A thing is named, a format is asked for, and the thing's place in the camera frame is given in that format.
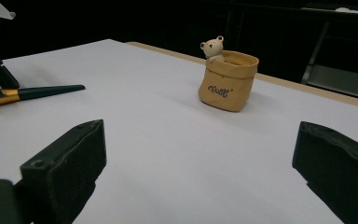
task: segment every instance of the yellow handle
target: yellow handle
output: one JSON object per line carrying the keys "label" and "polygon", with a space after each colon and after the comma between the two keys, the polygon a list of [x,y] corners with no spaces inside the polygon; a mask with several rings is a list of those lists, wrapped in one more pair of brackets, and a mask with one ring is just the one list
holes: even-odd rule
{"label": "yellow handle", "polygon": [[13,103],[20,100],[18,90],[1,90],[1,91],[5,96],[0,98],[0,105]]}

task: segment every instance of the table edge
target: table edge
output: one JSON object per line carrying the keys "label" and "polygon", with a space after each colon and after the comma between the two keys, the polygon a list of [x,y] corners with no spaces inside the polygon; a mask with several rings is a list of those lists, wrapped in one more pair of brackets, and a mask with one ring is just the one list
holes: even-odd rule
{"label": "table edge", "polygon": [[[174,57],[177,57],[177,58],[185,59],[185,60],[188,60],[188,61],[191,61],[191,62],[194,62],[194,63],[205,64],[205,61],[206,61],[205,59],[202,59],[202,58],[190,56],[190,55],[187,55],[187,54],[179,53],[179,52],[168,50],[168,49],[162,49],[162,48],[154,47],[154,46],[151,46],[151,45],[146,45],[146,44],[136,42],[136,41],[129,41],[129,42],[125,42],[125,43],[129,44],[129,45],[132,45],[132,46],[135,46],[135,47],[142,48],[142,49],[149,49],[149,50],[153,50],[153,51],[156,51],[156,52],[171,55],[171,56],[174,56]],[[351,96],[348,96],[348,95],[343,95],[343,94],[332,92],[332,91],[326,91],[326,90],[314,88],[314,87],[311,87],[311,86],[306,86],[306,85],[303,85],[303,84],[295,83],[295,82],[292,82],[292,81],[280,79],[280,78],[277,78],[277,77],[270,77],[270,76],[263,75],[263,74],[260,74],[260,73],[257,73],[255,75],[255,78],[259,79],[259,80],[267,81],[267,82],[270,82],[270,83],[273,83],[273,84],[276,84],[276,85],[291,88],[291,89],[294,89],[294,90],[303,91],[303,92],[307,92],[307,93],[310,93],[310,94],[322,96],[324,98],[340,101],[340,102],[345,103],[345,104],[358,106],[358,98],[351,97]]]}

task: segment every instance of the teddy bear figurine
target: teddy bear figurine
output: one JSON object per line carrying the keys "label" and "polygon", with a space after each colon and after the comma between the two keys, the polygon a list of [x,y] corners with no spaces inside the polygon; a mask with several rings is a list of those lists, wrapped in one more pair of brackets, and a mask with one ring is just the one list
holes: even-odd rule
{"label": "teddy bear figurine", "polygon": [[225,57],[222,54],[224,39],[225,38],[220,35],[216,39],[211,39],[208,40],[207,42],[202,42],[200,44],[200,48],[204,51],[205,57],[211,63],[214,60],[220,60],[220,61],[225,60]]}

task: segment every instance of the white table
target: white table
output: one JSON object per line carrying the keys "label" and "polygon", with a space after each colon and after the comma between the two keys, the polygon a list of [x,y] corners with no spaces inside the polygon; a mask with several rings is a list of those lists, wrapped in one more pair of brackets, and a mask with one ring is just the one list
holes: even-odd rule
{"label": "white table", "polygon": [[107,165],[75,223],[342,223],[291,162],[302,120],[358,141],[358,105],[257,75],[244,109],[222,111],[198,98],[202,63],[114,40],[4,63],[22,88],[86,89],[0,106],[0,178],[104,120]]}

